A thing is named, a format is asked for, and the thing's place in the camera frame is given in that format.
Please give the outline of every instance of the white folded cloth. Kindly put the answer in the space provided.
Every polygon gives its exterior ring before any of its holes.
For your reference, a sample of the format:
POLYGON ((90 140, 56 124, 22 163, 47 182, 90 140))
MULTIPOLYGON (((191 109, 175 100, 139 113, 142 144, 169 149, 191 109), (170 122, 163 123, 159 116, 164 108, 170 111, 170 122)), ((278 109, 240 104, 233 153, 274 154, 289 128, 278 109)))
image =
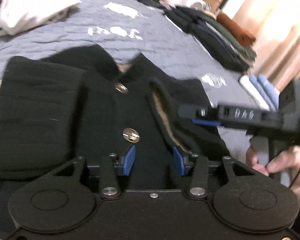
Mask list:
POLYGON ((0 0, 0 36, 58 21, 79 3, 80 0, 0 0))
POLYGON ((255 102, 260 106, 261 109, 270 111, 268 104, 265 102, 263 97, 259 94, 258 90, 253 86, 249 80, 249 76, 244 75, 239 79, 239 83, 245 88, 255 102))

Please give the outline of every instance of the button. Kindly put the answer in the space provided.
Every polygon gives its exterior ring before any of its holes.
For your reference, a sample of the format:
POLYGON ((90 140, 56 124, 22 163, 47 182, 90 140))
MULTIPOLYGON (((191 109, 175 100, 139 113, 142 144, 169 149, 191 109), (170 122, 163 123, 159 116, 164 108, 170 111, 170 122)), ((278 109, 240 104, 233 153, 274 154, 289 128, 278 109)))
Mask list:
POLYGON ((140 139, 138 132, 131 128, 126 128, 123 130, 123 137, 132 143, 137 143, 140 139))
POLYGON ((120 91, 123 94, 127 94, 128 93, 128 89, 124 85, 122 85, 120 83, 114 84, 114 87, 115 87, 115 89, 117 89, 118 91, 120 91))

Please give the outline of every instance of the curtain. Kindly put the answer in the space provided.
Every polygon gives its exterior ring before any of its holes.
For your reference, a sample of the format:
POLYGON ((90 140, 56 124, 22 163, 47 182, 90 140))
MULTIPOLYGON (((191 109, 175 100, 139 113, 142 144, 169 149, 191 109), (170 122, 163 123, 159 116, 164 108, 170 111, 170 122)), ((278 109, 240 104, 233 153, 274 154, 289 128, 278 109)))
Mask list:
POLYGON ((300 78, 300 0, 245 0, 233 20, 257 37, 253 74, 280 91, 300 78))

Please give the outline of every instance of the light blue towel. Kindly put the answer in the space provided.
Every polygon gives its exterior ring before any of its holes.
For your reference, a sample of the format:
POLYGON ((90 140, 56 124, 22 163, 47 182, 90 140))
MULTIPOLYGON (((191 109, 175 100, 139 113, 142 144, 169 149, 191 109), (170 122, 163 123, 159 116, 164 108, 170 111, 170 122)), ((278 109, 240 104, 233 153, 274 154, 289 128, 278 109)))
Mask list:
POLYGON ((273 112, 277 111, 277 109, 275 108, 271 99, 269 98, 269 96, 267 95, 267 93, 265 92, 265 90, 263 89, 261 84, 258 82, 257 77, 255 75, 249 75, 249 80, 252 83, 252 85, 258 90, 258 92, 262 96, 262 98, 265 100, 265 102, 267 103, 267 105, 270 108, 270 111, 273 111, 273 112))
POLYGON ((279 95, 275 92, 274 86, 267 80, 263 74, 257 76, 258 82, 263 87, 264 91, 267 93, 275 108, 279 109, 279 95))

